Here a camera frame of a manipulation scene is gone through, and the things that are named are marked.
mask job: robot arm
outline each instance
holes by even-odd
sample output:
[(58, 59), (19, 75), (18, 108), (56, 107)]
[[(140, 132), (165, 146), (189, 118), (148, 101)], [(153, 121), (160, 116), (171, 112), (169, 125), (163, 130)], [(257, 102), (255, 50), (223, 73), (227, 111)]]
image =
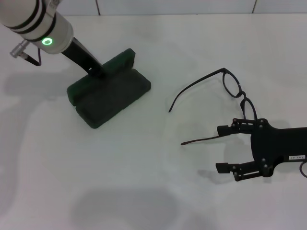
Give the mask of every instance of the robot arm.
[(49, 54), (65, 51), (73, 40), (71, 24), (56, 9), (60, 0), (1, 0), (0, 22), (25, 41), (12, 52), (20, 55), (29, 43)]
[[(57, 12), (61, 1), (0, 0), (0, 22), (24, 39), (10, 54), (40, 66), (40, 50), (62, 53), (87, 73), (101, 73), (101, 64), (73, 37), (71, 24)], [(24, 52), (30, 43), (38, 47), (39, 62)]]

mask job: eyeglass frame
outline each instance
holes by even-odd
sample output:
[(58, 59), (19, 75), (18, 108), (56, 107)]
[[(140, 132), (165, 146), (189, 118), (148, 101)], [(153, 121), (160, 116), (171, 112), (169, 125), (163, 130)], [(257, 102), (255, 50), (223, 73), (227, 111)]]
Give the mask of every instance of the eyeglass frame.
[[(201, 81), (204, 81), (204, 80), (206, 80), (206, 79), (208, 79), (208, 78), (210, 78), (210, 77), (213, 77), (214, 75), (219, 74), (219, 73), (223, 73), (223, 85), (224, 85), (224, 88), (226, 89), (226, 91), (228, 92), (228, 94), (229, 94), (231, 97), (233, 97), (233, 98), (239, 98), (239, 97), (241, 97), (241, 96), (244, 96), (242, 102), (240, 103), (240, 107), (241, 107), (241, 109), (242, 109), (244, 119), (246, 119), (246, 114), (245, 114), (245, 103), (248, 102), (248, 103), (250, 104), (250, 106), (252, 107), (252, 110), (253, 110), (253, 113), (254, 113), (254, 119), (257, 120), (257, 119), (258, 119), (258, 117), (257, 117), (257, 112), (256, 112), (256, 109), (255, 109), (255, 106), (254, 106), (253, 102), (246, 96), (246, 93), (242, 90), (241, 84), (240, 84), (239, 80), (236, 78), (236, 76), (235, 76), (232, 72), (230, 72), (228, 69), (226, 69), (226, 68), (221, 68), (221, 69), (219, 69), (219, 70), (217, 70), (217, 71), (215, 71), (215, 72), (213, 72), (213, 73), (210, 73), (210, 74), (208, 74), (208, 75), (202, 77), (201, 79), (199, 79), (199, 80), (193, 82), (192, 84), (190, 84), (190, 85), (187, 86), (186, 88), (184, 88), (184, 89), (177, 95), (177, 97), (176, 97), (175, 100), (173, 101), (173, 103), (172, 103), (172, 105), (171, 105), (171, 107), (170, 107), (170, 109), (169, 109), (168, 112), (170, 113), (170, 112), (173, 110), (173, 107), (174, 107), (174, 105), (175, 105), (176, 100), (178, 99), (178, 97), (179, 97), (182, 93), (184, 93), (186, 90), (188, 90), (188, 89), (191, 88), (192, 86), (194, 86), (194, 85), (200, 83)], [(239, 87), (239, 93), (238, 93), (236, 96), (233, 95), (233, 94), (230, 92), (230, 90), (226, 87), (226, 83), (225, 83), (225, 76), (226, 76), (226, 74), (229, 74), (230, 76), (232, 76), (232, 77), (234, 78), (234, 80), (236, 81), (238, 87)]]

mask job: dark green base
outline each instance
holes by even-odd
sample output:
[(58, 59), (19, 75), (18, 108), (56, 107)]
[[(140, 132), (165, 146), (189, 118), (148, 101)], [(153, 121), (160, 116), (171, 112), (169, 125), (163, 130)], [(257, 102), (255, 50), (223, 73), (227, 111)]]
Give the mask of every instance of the dark green base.
[(103, 65), (97, 76), (87, 75), (68, 87), (69, 101), (92, 128), (98, 128), (151, 89), (132, 69), (135, 52), (127, 49)]

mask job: green led ring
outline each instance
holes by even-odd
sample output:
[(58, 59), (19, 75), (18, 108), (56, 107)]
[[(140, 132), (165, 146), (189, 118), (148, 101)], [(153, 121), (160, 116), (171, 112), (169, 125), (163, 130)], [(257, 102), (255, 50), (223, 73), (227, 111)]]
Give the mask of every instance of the green led ring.
[(49, 46), (53, 43), (52, 39), (49, 37), (44, 38), (44, 40), (42, 41), (43, 45), (45, 46)]

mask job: black eyeglasses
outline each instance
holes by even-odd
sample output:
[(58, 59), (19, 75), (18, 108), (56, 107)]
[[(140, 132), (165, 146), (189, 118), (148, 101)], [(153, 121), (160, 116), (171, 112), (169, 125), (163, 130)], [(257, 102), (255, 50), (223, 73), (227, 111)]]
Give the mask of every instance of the black eyeglasses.
[[(178, 95), (177, 97), (175, 98), (174, 102), (172, 103), (172, 106), (171, 108), (169, 109), (169, 113), (172, 111), (173, 107), (174, 107), (174, 104), (176, 102), (176, 100), (178, 99), (178, 97), (183, 93), (185, 92), (186, 90), (188, 90), (189, 88), (191, 88), (192, 86), (198, 84), (199, 82), (203, 81), (203, 80), (206, 80), (207, 78), (209, 77), (212, 77), (216, 74), (219, 74), (219, 73), (223, 73), (223, 85), (226, 89), (226, 91), (229, 93), (230, 96), (232, 96), (233, 98), (239, 98), (241, 96), (244, 96), (240, 106), (241, 106), (241, 109), (243, 111), (243, 117), (244, 119), (246, 119), (246, 113), (245, 113), (245, 105), (246, 105), (246, 102), (248, 102), (253, 110), (253, 113), (254, 113), (254, 120), (257, 120), (257, 113), (256, 113), (256, 109), (255, 109), (255, 106), (253, 104), (253, 102), (251, 102), (251, 100), (246, 96), (246, 93), (242, 90), (241, 88), (241, 84), (239, 83), (238, 79), (235, 77), (235, 75), (230, 72), (229, 70), (225, 69), (225, 68), (222, 68), (222, 69), (219, 69), (199, 80), (197, 80), (196, 82), (192, 83), (191, 85), (189, 85), (188, 87), (186, 87), (185, 89), (183, 89)], [(197, 141), (204, 141), (204, 140), (211, 140), (211, 139), (216, 139), (216, 138), (220, 138), (220, 136), (218, 137), (213, 137), (213, 138), (204, 138), (204, 139), (198, 139), (198, 140), (192, 140), (192, 141), (188, 141), (188, 142), (184, 142), (182, 143), (181, 145), (187, 145), (187, 144), (190, 144), (190, 143), (193, 143), (193, 142), (197, 142)]]

